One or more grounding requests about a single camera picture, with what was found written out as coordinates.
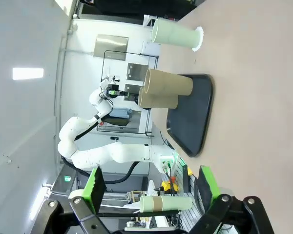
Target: stainless steel panel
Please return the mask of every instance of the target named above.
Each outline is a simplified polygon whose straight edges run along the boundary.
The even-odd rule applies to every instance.
[[[132,116],[129,118],[130,123],[126,127],[112,125],[112,124],[104,122],[103,125],[98,125],[98,131],[119,132],[119,133],[138,133],[140,118],[141,118],[141,111],[132,111]]]
[[[105,53],[105,58],[125,61],[125,52],[127,52],[128,40],[129,38],[126,37],[98,34],[96,44],[94,47],[93,56],[103,58],[104,52],[106,50],[114,50],[120,51],[121,53],[107,51]]]
[[[127,79],[145,81],[148,65],[128,63]]]
[[[131,94],[139,95],[140,85],[125,84],[125,92],[130,92]],[[136,96],[130,95],[124,97],[124,101],[135,101]]]

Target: black cable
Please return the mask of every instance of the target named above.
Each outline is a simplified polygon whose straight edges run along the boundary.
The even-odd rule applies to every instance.
[[[165,174],[166,174],[166,176],[167,176],[167,178],[168,178],[168,180],[169,180],[169,182],[170,182],[170,195],[172,196],[172,191],[171,191],[171,179],[170,179],[170,176],[168,175],[167,172],[166,172]]]
[[[123,217],[153,217],[153,216],[167,216],[167,215],[176,215],[179,213],[179,210],[173,211],[156,211],[156,212],[143,212],[143,213],[98,213],[98,217],[106,218],[123,218]]]
[[[110,100],[110,99],[108,99],[108,98],[106,98],[106,97],[101,97],[100,95],[101,95],[102,93],[99,94],[99,97],[100,97],[100,98],[103,98],[104,100],[107,100],[107,101],[112,105],[112,109],[111,109],[111,111],[106,115],[106,116],[108,116],[109,114],[111,114],[111,112],[112,112],[113,109],[114,109],[114,103],[113,103],[112,100]],[[78,139],[80,139],[80,138],[82,138],[82,137],[83,137],[84,135],[86,135],[87,133],[89,133],[92,129],[94,129],[96,126],[98,126],[98,124],[99,124],[99,123],[96,122],[96,123],[93,124],[89,129],[87,129],[87,130],[84,131],[83,133],[81,133],[81,134],[79,134],[78,136],[76,136],[75,141],[78,140]],[[77,172],[79,172],[81,175],[83,175],[83,176],[85,176],[85,177],[88,177],[88,178],[90,177],[90,174],[89,174],[89,173],[87,173],[86,171],[84,171],[84,170],[82,170],[82,169],[79,169],[79,168],[75,167],[72,163],[68,162],[68,161],[66,160],[65,157],[61,156],[61,159],[63,160],[64,164],[67,165],[68,167],[70,167],[70,168],[76,170]],[[122,182],[124,182],[125,180],[127,180],[127,179],[130,177],[130,175],[131,175],[133,169],[137,166],[138,163],[139,163],[139,162],[133,162],[132,165],[131,165],[131,167],[129,168],[129,171],[127,172],[127,174],[126,174],[123,178],[118,179],[118,180],[105,181],[105,184],[118,184],[118,183],[122,183]]]
[[[133,162],[133,164],[129,168],[129,171],[127,172],[127,174],[123,178],[118,179],[118,180],[105,181],[105,184],[119,184],[119,183],[124,182],[125,180],[127,180],[129,178],[133,169],[137,166],[138,163],[139,162]]]
[[[223,223],[220,224],[219,228],[216,231],[216,234],[218,234],[221,231],[221,228],[223,227],[223,225],[224,225]]]
[[[167,139],[166,140],[164,140],[164,138],[163,138],[163,136],[162,136],[162,132],[160,132],[160,134],[161,134],[161,138],[162,138],[162,140],[163,140],[163,145],[165,144],[165,145],[167,145],[167,146],[169,146],[168,144],[167,144]]]
[[[65,165],[69,166],[70,168],[74,169],[75,171],[79,172],[80,174],[82,174],[85,177],[88,177],[88,178],[90,177],[89,173],[85,172],[82,169],[79,169],[79,168],[75,167],[74,164],[68,162],[65,157],[61,156],[61,159],[63,160]]]
[[[83,133],[80,133],[78,136],[76,136],[75,141],[79,140],[80,138],[82,138],[84,135],[86,135],[87,133],[89,133],[92,129],[94,129],[96,126],[98,126],[99,122],[96,122],[95,124],[93,124],[90,128],[88,128],[86,131],[84,131]]]
[[[230,230],[231,228],[232,228],[232,225],[230,225],[229,228],[222,228],[221,230],[222,230],[222,231],[228,231],[228,230]]]
[[[179,212],[177,222],[176,222],[176,228],[178,228],[178,229],[181,229],[181,225],[182,225],[182,220],[181,220],[180,216],[181,216],[181,212]]]
[[[83,3],[83,4],[86,4],[86,5],[88,5],[88,6],[94,6],[94,4],[91,4],[91,3],[89,3],[89,2],[87,2],[87,1],[84,1],[84,0],[79,0],[81,3]]]
[[[103,80],[106,80],[106,79],[108,79],[108,76],[106,76]],[[102,80],[102,81],[103,81],[103,80]],[[101,82],[102,82],[102,81],[101,81]]]
[[[171,190],[172,196],[175,196],[174,185],[173,185],[172,179],[171,179],[171,168],[170,168],[170,166],[168,166],[168,167],[169,167],[169,171],[170,171],[170,190]]]

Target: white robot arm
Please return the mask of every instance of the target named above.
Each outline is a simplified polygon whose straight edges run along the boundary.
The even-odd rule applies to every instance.
[[[98,113],[90,120],[72,117],[66,122],[60,131],[59,153],[71,159],[75,167],[83,170],[91,170],[98,165],[109,161],[123,162],[152,162],[161,172],[167,172],[167,164],[174,163],[174,150],[166,145],[143,145],[122,144],[115,142],[103,147],[86,151],[79,151],[74,141],[78,136],[87,132],[90,128],[97,126],[101,118],[112,111],[112,106],[104,96],[102,90],[108,85],[108,80],[101,83],[99,89],[95,90],[89,98],[90,103],[95,106]]]

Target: table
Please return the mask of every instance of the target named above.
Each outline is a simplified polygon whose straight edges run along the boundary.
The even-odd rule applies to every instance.
[[[207,0],[178,23],[202,26],[203,45],[162,45],[158,69],[212,76],[201,154],[167,134],[167,109],[152,109],[153,122],[196,176],[210,166],[238,199],[261,198],[275,233],[293,233],[293,0]]]

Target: green light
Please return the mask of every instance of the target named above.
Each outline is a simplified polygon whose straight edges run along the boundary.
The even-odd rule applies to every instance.
[[[64,176],[64,181],[65,182],[70,182],[71,181],[71,177],[70,176]]]
[[[181,164],[181,166],[184,166],[184,165],[186,165],[186,163],[185,163],[185,161],[180,157],[180,164]]]

